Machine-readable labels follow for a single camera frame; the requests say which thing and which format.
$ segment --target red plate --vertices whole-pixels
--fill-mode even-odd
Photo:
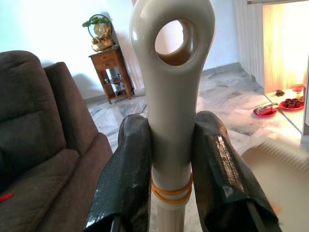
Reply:
[[[301,110],[301,109],[303,109],[304,105],[305,105],[305,103],[303,101],[300,101],[300,106],[298,108],[286,108],[286,107],[284,107],[284,102],[281,102],[280,103],[280,108],[282,108],[284,110],[291,110],[291,111],[293,111],[293,110]]]
[[[276,114],[276,110],[274,110],[273,112],[271,112],[270,114],[268,115],[257,115],[255,111],[253,111],[253,113],[258,116],[258,117],[273,117],[275,114]]]

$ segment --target rubber band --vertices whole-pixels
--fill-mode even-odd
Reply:
[[[152,178],[152,180],[151,180],[151,191],[157,196],[157,198],[159,198],[161,201],[163,201],[165,203],[182,204],[182,203],[187,202],[189,200],[190,196],[191,196],[192,183],[193,183],[193,177],[192,177],[192,173],[191,173],[190,174],[190,181],[184,188],[182,188],[180,190],[176,190],[176,191],[165,191],[165,190],[159,189],[157,186],[155,186],[155,184],[153,182],[153,178]],[[180,194],[182,194],[186,191],[188,191],[188,193],[182,199],[179,199],[179,200],[170,200],[170,199],[166,199],[166,198],[161,196],[161,195],[177,196],[177,195],[180,195]]]

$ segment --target sofa armrest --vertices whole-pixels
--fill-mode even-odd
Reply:
[[[59,110],[67,148],[83,155],[98,134],[91,115],[64,62],[45,67]]]

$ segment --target marble floor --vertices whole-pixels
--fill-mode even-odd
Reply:
[[[124,99],[109,105],[96,102],[87,105],[98,130],[107,135],[112,150],[117,148],[117,135],[123,118],[129,114],[147,117],[146,97]],[[263,136],[287,141],[309,150],[309,138],[302,137],[280,112],[271,118],[258,118],[254,108],[269,103],[262,88],[251,82],[244,70],[234,70],[201,77],[197,112],[208,110],[215,113],[225,124],[234,148],[241,154],[249,144]],[[150,232],[158,231],[156,205],[152,202]],[[186,207],[185,232],[202,232],[194,192]]]

